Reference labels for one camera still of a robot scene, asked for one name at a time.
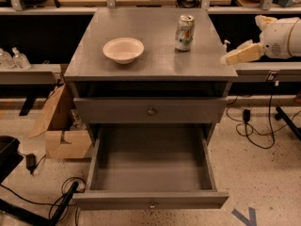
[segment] gray tabletop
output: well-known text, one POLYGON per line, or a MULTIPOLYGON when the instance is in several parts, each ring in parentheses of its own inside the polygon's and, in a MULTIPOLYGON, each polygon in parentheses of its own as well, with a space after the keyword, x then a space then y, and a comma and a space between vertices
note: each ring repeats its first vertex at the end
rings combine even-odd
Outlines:
POLYGON ((237 76, 233 67, 220 64, 226 51, 207 12, 200 8, 99 8, 66 70, 67 81, 102 80, 221 80, 237 76), (188 52, 175 49, 181 14, 195 17, 195 35, 188 52), (112 39, 141 40, 145 50, 128 65, 103 54, 112 39))

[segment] clear bottle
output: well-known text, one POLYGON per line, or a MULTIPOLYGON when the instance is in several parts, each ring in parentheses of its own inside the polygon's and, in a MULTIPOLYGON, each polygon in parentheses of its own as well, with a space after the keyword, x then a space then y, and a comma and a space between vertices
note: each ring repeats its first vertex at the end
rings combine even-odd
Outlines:
POLYGON ((12 48, 12 52, 15 54, 13 56, 13 61, 20 70, 28 70, 31 68, 31 64, 25 54, 20 53, 16 47, 12 48))
POLYGON ((12 59, 12 56, 9 52, 4 51, 2 48, 0 48, 0 67, 3 68, 12 68, 16 64, 12 59))

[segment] bowl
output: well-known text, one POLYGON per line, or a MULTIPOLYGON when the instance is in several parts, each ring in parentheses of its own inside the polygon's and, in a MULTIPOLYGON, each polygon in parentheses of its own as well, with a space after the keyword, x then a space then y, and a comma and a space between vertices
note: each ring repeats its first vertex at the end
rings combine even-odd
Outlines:
POLYGON ((118 64, 132 63, 144 51, 143 43, 132 38, 118 38, 103 47, 103 53, 118 64))

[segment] soda can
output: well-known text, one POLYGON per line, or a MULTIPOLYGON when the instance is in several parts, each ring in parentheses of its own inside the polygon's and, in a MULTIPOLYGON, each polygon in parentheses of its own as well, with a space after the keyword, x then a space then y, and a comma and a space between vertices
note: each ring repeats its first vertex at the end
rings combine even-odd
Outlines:
POLYGON ((195 32, 195 18, 191 15, 181 15, 176 31, 176 49, 188 51, 195 32))

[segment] drawer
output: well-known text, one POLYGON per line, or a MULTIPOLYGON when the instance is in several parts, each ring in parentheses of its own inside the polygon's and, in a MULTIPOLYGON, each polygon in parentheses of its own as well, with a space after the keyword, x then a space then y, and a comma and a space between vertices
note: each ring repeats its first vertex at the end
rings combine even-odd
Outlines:
POLYGON ((200 125, 119 124, 100 129, 82 210, 220 208, 200 125))
POLYGON ((217 123, 225 98, 75 98, 86 123, 217 123))

